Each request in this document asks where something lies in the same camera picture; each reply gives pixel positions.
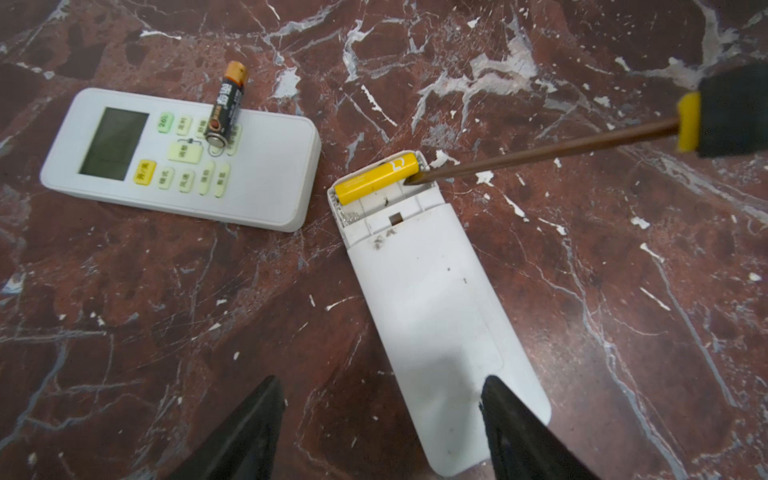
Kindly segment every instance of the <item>battery compartment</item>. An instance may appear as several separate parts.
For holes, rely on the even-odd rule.
[[[334,190],[337,184],[407,153],[413,153],[416,156],[421,171],[429,169],[426,159],[421,152],[401,151],[338,179],[328,189],[328,201],[333,211],[333,216],[339,224],[339,229],[343,233],[344,243],[347,248],[372,235],[407,221],[421,212],[445,203],[435,182],[410,187],[404,184],[405,180],[387,185],[350,204],[342,205],[339,202]]]

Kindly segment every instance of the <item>marble floor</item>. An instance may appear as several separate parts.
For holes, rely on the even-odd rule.
[[[276,374],[275,479],[436,478],[326,189],[403,149],[465,163],[669,117],[703,76],[767,55],[759,0],[3,2],[0,476],[163,478]],[[298,232],[40,184],[83,88],[208,102],[229,60],[252,72],[245,108],[319,129]],[[768,478],[768,154],[674,148],[440,187],[552,431],[596,474]]]

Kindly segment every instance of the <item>remote control button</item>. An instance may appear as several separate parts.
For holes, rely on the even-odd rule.
[[[214,170],[216,170],[216,164],[212,160],[206,160],[203,163],[203,174],[200,175],[200,183],[197,184],[197,192],[200,195],[205,195],[210,190],[210,182],[214,176]]]
[[[227,145],[227,155],[230,157],[232,155],[235,155],[237,153],[237,147],[240,146],[240,137],[242,137],[242,130],[243,128],[237,124],[232,129],[232,134],[230,135],[230,143]]]
[[[187,142],[175,141],[170,144],[168,150],[168,160],[180,161],[185,164],[199,164],[203,157],[203,146],[200,144],[188,144]]]
[[[170,183],[174,181],[175,170],[172,167],[165,167],[160,170],[160,176],[157,178],[157,187],[161,190],[168,190]]]
[[[214,185],[214,196],[221,198],[227,191],[227,183],[230,181],[230,165],[227,162],[221,162],[219,173],[216,174],[216,185]]]
[[[190,133],[190,127],[192,126],[192,117],[184,115],[179,117],[179,123],[176,124],[176,135],[184,136]]]
[[[152,174],[154,168],[157,166],[157,162],[152,160],[142,160],[139,162],[139,167],[134,174],[134,182],[139,185],[149,185],[152,181]]]
[[[174,114],[169,111],[163,112],[160,115],[160,120],[157,122],[157,131],[162,134],[166,134],[170,131],[170,126],[174,124]]]
[[[200,122],[197,123],[197,130],[195,131],[194,136],[197,138],[205,138],[205,129],[208,126],[208,120],[203,119]]]
[[[192,184],[194,184],[194,170],[185,170],[181,174],[181,181],[179,182],[179,191],[182,194],[188,194],[192,191]]]

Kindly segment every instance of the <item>screwdriver shaft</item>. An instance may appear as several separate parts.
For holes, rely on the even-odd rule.
[[[636,127],[627,127],[620,130],[604,132],[589,137],[575,138],[558,142],[544,147],[536,147],[530,150],[514,152],[486,160],[459,164],[451,167],[438,168],[426,172],[418,172],[406,179],[406,185],[420,185],[434,180],[463,177],[486,170],[517,167],[518,165],[533,164],[535,162],[551,160],[556,157],[586,154],[591,151],[605,148],[618,147],[620,145],[633,144],[639,141],[655,140],[657,138],[676,135],[680,126],[678,118],[656,121],[642,124]]]

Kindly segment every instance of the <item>black battery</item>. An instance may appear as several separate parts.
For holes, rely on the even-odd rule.
[[[229,143],[240,101],[243,99],[246,76],[245,65],[240,62],[231,61],[227,66],[205,130],[205,139],[214,147],[225,148]]]

